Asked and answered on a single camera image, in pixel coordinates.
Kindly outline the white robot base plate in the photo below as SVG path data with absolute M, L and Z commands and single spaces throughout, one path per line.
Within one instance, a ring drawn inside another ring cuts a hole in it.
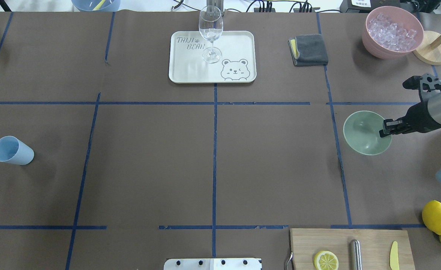
M 260 258 L 172 258 L 164 270 L 262 270 Z

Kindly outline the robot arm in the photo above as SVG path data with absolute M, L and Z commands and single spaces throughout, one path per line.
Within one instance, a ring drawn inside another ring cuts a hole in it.
M 405 89 L 419 91 L 420 102 L 411 106 L 406 115 L 393 120 L 383 121 L 380 137 L 408 134 L 413 132 L 428 133 L 441 128 L 441 79 L 426 73 L 412 76 L 402 84 Z

